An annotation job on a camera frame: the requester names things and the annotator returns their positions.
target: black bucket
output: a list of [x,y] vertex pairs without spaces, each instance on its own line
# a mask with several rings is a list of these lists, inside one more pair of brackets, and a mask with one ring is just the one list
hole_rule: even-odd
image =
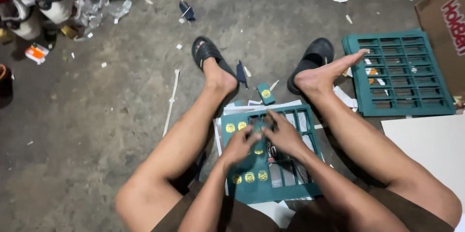
[[13,100],[13,79],[11,76],[11,70],[0,64],[0,109],[9,105]]

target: foot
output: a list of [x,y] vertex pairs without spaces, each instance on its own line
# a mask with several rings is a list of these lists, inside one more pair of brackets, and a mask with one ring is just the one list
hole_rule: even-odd
[[294,84],[308,98],[331,94],[334,80],[349,67],[360,62],[363,55],[369,52],[370,50],[362,49],[320,68],[301,71],[295,75]]
[[209,57],[202,64],[205,74],[205,88],[222,92],[227,95],[233,92],[237,87],[237,80],[228,72],[218,66],[214,57]]

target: cardboard box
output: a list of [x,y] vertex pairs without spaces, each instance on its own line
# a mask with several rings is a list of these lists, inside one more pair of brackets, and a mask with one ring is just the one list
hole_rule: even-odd
[[465,0],[421,0],[415,5],[449,92],[465,99]]

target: gold logo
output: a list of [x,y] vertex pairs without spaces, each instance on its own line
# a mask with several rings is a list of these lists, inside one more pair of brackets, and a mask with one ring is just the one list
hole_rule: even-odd
[[246,173],[246,182],[247,183],[252,183],[253,181],[255,181],[255,176],[253,175],[252,172],[247,172]]
[[269,90],[262,91],[263,98],[269,98],[271,96],[271,92]]
[[237,125],[237,130],[241,130],[243,128],[247,127],[247,123],[245,122],[239,122],[239,124]]
[[265,181],[268,179],[268,173],[266,173],[265,170],[260,170],[259,171],[259,180]]
[[234,184],[240,184],[242,182],[242,178],[240,175],[234,175],[232,179]]
[[236,130],[233,123],[228,123],[226,125],[226,132],[233,133]]

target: black sandal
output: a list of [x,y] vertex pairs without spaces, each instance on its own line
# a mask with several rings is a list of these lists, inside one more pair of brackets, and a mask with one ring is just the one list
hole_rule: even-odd
[[301,95],[300,89],[295,86],[294,78],[297,73],[304,70],[312,70],[320,68],[323,65],[333,62],[334,48],[331,42],[326,38],[315,39],[304,53],[304,57],[300,61],[297,68],[295,68],[292,75],[287,80],[287,89],[296,94]]
[[[197,49],[197,45],[204,41],[204,43]],[[203,71],[202,64],[203,62],[209,58],[214,57],[218,66],[222,68],[224,71],[231,74],[235,79],[237,79],[236,74],[233,70],[229,67],[228,63],[226,63],[225,59],[219,52],[218,48],[215,44],[207,37],[200,36],[194,40],[192,44],[192,57],[194,58],[195,64]]]

